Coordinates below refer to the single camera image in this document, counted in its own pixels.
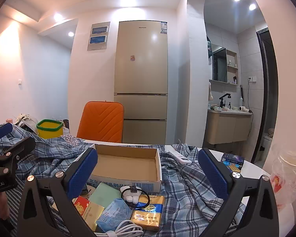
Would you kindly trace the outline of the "person's left hand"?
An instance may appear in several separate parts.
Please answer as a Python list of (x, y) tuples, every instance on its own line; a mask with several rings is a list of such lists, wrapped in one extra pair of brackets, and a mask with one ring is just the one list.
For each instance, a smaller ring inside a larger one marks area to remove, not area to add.
[(9, 205), (5, 192), (0, 193), (0, 218), (6, 220), (9, 218)]

